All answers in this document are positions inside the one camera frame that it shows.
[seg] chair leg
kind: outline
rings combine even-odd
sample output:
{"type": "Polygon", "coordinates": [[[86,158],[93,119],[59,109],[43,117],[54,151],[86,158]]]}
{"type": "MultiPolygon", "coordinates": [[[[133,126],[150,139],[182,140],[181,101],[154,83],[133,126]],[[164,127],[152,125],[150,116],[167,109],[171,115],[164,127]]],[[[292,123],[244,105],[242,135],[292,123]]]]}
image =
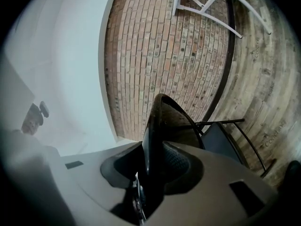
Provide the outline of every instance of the chair leg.
{"type": "Polygon", "coordinates": [[[275,163],[277,162],[277,159],[273,159],[272,163],[268,166],[268,168],[260,175],[261,178],[264,178],[269,171],[271,171],[272,167],[275,165],[275,163]]]}

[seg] black seat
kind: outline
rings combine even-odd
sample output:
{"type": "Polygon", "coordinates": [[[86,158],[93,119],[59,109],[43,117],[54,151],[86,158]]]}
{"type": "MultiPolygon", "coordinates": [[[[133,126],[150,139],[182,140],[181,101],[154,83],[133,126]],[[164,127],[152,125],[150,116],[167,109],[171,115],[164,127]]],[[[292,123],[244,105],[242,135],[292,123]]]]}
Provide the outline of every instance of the black seat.
{"type": "Polygon", "coordinates": [[[246,167],[249,167],[235,140],[227,133],[221,123],[213,123],[204,135],[202,135],[201,140],[205,150],[228,156],[246,167]]]}

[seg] white chair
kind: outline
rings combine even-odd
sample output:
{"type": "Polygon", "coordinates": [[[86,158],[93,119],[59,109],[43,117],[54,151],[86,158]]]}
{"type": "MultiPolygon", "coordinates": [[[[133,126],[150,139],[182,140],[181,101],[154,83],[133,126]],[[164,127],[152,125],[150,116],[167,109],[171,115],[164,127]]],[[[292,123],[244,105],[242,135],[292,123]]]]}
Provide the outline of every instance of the white chair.
{"type": "MultiPolygon", "coordinates": [[[[217,19],[216,17],[213,17],[213,16],[211,16],[211,15],[209,15],[209,14],[206,13],[206,10],[211,6],[211,4],[215,0],[208,0],[205,4],[202,4],[199,0],[192,0],[197,5],[199,5],[201,7],[201,10],[197,10],[197,9],[194,9],[194,8],[190,8],[190,7],[186,7],[184,5],[181,5],[180,1],[181,0],[174,0],[173,16],[175,15],[175,10],[176,9],[182,9],[182,10],[187,10],[187,11],[190,11],[190,12],[194,12],[194,13],[200,14],[202,16],[205,16],[205,17],[208,17],[208,18],[214,20],[218,24],[224,26],[225,28],[227,28],[231,32],[235,33],[239,38],[242,38],[242,36],[238,32],[236,32],[233,28],[231,28],[230,26],[228,26],[227,24],[225,24],[223,21],[221,21],[221,20],[217,19]]],[[[244,4],[258,18],[258,20],[261,22],[261,24],[263,25],[263,27],[265,28],[265,30],[267,31],[267,33],[271,34],[270,28],[265,24],[264,20],[256,12],[256,10],[246,0],[238,0],[238,1],[240,1],[242,4],[244,4]]]]}

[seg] black plastic part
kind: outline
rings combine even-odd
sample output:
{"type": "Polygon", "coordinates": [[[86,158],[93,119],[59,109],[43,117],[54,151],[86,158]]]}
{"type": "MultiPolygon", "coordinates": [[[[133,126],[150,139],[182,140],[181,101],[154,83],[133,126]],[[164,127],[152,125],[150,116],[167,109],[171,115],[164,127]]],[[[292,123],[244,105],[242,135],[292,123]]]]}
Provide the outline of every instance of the black plastic part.
{"type": "Polygon", "coordinates": [[[71,169],[71,168],[75,168],[75,167],[79,167],[81,165],[84,165],[81,161],[73,161],[70,163],[66,163],[65,166],[67,169],[71,169]]]}
{"type": "Polygon", "coordinates": [[[48,118],[49,117],[49,110],[45,104],[44,101],[41,101],[40,102],[40,110],[41,110],[41,113],[46,117],[48,118]]]}
{"type": "Polygon", "coordinates": [[[249,217],[264,208],[264,203],[251,191],[244,181],[231,183],[229,186],[249,217]]]}
{"type": "Polygon", "coordinates": [[[31,111],[38,118],[39,124],[40,124],[40,126],[42,126],[43,123],[44,123],[44,119],[43,119],[41,111],[37,107],[37,105],[35,105],[34,103],[32,103],[31,107],[29,108],[29,111],[31,111]]]}
{"type": "MultiPolygon", "coordinates": [[[[156,95],[148,123],[146,126],[145,134],[143,137],[143,151],[144,151],[144,168],[138,172],[138,179],[143,187],[145,195],[145,205],[143,209],[144,214],[149,217],[154,210],[163,201],[165,193],[165,180],[164,180],[164,148],[163,141],[166,135],[166,127],[164,120],[164,105],[170,106],[173,111],[185,119],[185,121],[192,126],[194,136],[197,139],[198,147],[203,148],[197,126],[194,121],[187,115],[187,113],[169,96],[164,94],[156,95]]],[[[166,118],[175,116],[170,113],[166,118]]]]}
{"type": "Polygon", "coordinates": [[[109,157],[100,166],[102,176],[113,187],[127,189],[135,180],[135,174],[143,166],[141,142],[109,157]]]}
{"type": "Polygon", "coordinates": [[[123,202],[117,204],[110,212],[131,224],[139,225],[137,214],[133,208],[133,190],[136,190],[136,188],[127,189],[123,202]]]}

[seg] brick wall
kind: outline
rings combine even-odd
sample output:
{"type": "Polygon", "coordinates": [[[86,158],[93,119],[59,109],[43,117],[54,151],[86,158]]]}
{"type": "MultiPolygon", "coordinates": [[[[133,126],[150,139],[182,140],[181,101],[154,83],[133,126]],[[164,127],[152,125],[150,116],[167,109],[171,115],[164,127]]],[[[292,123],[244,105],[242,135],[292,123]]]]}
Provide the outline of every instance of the brick wall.
{"type": "MultiPolygon", "coordinates": [[[[181,4],[198,8],[191,0],[181,4]]],[[[158,93],[173,98],[194,121],[205,115],[219,86],[229,31],[177,10],[173,0],[115,0],[106,33],[105,76],[119,136],[141,140],[158,93]]],[[[208,13],[228,23],[225,0],[208,13]]]]}

